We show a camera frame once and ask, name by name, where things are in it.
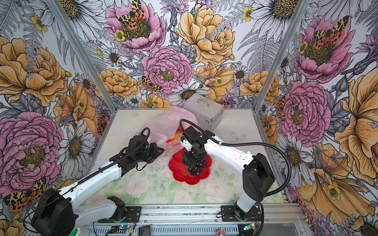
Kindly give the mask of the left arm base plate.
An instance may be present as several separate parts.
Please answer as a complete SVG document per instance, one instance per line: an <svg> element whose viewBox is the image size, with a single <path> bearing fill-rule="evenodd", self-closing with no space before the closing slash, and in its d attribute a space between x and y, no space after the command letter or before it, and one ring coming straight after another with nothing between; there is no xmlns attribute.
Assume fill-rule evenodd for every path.
<svg viewBox="0 0 378 236"><path fill-rule="evenodd" d="M119 206L110 218L100 219L98 223L138 223L141 210L140 206Z"/></svg>

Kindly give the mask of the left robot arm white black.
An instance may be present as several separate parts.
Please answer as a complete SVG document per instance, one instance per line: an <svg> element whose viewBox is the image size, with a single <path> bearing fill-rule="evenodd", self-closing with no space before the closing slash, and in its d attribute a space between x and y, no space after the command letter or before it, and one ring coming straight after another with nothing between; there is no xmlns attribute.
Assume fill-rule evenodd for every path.
<svg viewBox="0 0 378 236"><path fill-rule="evenodd" d="M134 136L127 147L97 171L60 190L45 191L33 213L31 226L42 236L68 236L98 220L123 221L127 215L126 204L118 197L110 196L88 206L81 204L108 183L136 168L138 163L150 164L163 153L164 148L148 143L147 135Z"/></svg>

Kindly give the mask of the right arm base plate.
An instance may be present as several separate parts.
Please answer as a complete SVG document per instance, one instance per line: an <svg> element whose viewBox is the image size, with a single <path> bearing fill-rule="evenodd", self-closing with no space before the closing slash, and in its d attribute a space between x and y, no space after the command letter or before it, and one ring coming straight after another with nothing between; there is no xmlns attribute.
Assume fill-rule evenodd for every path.
<svg viewBox="0 0 378 236"><path fill-rule="evenodd" d="M241 216L239 217L235 212L234 205L223 205L220 207L220 212L217 214L223 222L257 222L261 221L262 210L258 207L253 206L248 213L240 211Z"/></svg>

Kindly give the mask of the pink plastic bag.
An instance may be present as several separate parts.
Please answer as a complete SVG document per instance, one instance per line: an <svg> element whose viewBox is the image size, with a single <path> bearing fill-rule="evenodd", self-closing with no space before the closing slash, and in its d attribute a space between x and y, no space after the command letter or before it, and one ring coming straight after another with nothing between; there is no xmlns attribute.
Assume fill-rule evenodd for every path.
<svg viewBox="0 0 378 236"><path fill-rule="evenodd" d="M181 145L182 131L179 125L181 119L197 124L193 113L179 107L171 107L148 121L147 127L150 129L150 142L164 148L164 153L160 156L161 158L171 157L183 149ZM173 138L175 133L178 133L180 137L171 143L166 143L168 139Z"/></svg>

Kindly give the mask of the dark purple grapes toy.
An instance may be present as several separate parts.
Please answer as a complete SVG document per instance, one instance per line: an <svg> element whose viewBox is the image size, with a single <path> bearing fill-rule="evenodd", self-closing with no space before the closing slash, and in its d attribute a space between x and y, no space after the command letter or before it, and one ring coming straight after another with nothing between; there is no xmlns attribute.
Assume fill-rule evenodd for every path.
<svg viewBox="0 0 378 236"><path fill-rule="evenodd" d="M192 176L198 176L202 173L203 169L207 166L207 161L197 162L195 165L187 167L187 173Z"/></svg>

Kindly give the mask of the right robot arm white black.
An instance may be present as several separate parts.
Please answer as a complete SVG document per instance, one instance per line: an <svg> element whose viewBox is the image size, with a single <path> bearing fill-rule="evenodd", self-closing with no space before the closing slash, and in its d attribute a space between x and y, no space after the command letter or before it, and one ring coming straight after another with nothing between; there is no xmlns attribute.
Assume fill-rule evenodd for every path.
<svg viewBox="0 0 378 236"><path fill-rule="evenodd" d="M190 126L183 132L181 145L186 149L182 154L183 164L190 174L198 174L204 169L208 155L222 159L242 173L244 193L234 204L234 215L240 221L247 220L250 210L267 196L268 190L276 180L263 154L253 155L226 146L209 131L199 132Z"/></svg>

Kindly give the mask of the red yellow mango toy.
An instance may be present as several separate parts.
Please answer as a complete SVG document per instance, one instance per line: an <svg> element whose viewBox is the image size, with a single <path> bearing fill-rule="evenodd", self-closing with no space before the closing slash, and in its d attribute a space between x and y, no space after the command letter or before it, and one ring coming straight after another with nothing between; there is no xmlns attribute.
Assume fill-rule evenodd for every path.
<svg viewBox="0 0 378 236"><path fill-rule="evenodd" d="M180 135L178 133L175 133L174 136L173 136L173 138L168 139L166 141L166 143L171 143L171 142L177 140L179 137L180 137Z"/></svg>

